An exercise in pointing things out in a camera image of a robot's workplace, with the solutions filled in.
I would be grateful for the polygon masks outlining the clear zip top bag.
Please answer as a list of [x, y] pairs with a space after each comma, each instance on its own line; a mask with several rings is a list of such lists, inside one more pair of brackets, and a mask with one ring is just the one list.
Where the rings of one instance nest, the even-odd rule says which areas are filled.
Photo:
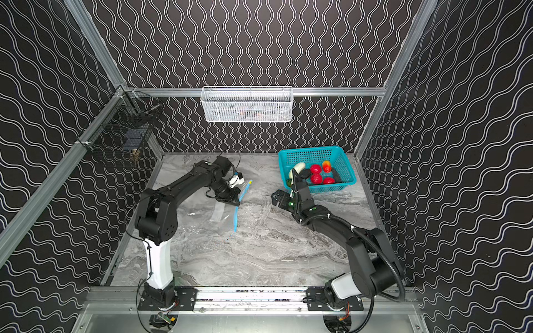
[[240, 208], [221, 203], [199, 190], [178, 208], [178, 231], [206, 237], [231, 237], [237, 232]]

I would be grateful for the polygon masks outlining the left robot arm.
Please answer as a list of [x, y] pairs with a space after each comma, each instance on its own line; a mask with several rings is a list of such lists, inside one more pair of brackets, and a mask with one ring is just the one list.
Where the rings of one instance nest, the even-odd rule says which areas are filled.
[[163, 291], [174, 286], [170, 240], [178, 229], [178, 207], [197, 191], [207, 189], [216, 202], [238, 207], [244, 176], [226, 157], [213, 162], [202, 160], [178, 180], [157, 190], [145, 190], [136, 213], [135, 228], [147, 253], [148, 289]]

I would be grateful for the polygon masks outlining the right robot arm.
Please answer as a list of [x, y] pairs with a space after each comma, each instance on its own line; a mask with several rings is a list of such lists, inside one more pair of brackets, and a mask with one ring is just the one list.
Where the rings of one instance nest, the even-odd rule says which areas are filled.
[[354, 296], [373, 299], [381, 296], [403, 302], [406, 289], [399, 261], [385, 233], [379, 228], [368, 230], [333, 214], [315, 203], [308, 183], [293, 174], [291, 190], [277, 190], [271, 195], [272, 205], [289, 212], [298, 225], [320, 233], [341, 246], [347, 254], [349, 272], [325, 284], [329, 303]]

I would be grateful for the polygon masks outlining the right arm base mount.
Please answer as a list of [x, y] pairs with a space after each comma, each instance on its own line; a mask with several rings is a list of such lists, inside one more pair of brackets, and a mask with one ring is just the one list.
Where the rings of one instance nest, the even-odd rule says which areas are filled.
[[357, 327], [353, 327], [351, 315], [364, 311], [362, 300], [357, 296], [341, 300], [331, 287], [310, 287], [302, 301], [309, 312], [341, 312], [340, 315], [323, 316], [323, 322], [329, 332], [361, 332], [368, 323], [368, 319], [364, 319]]

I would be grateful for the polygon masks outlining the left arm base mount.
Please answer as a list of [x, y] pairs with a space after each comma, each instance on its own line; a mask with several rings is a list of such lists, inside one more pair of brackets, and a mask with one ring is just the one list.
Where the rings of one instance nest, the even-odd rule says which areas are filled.
[[[143, 290], [137, 289], [137, 317], [147, 332], [170, 332], [178, 320], [172, 312], [192, 311], [197, 302], [198, 290], [194, 287], [176, 287], [173, 284], [164, 289], [156, 289], [143, 284]], [[155, 312], [149, 317], [148, 327], [142, 322], [142, 312]]]

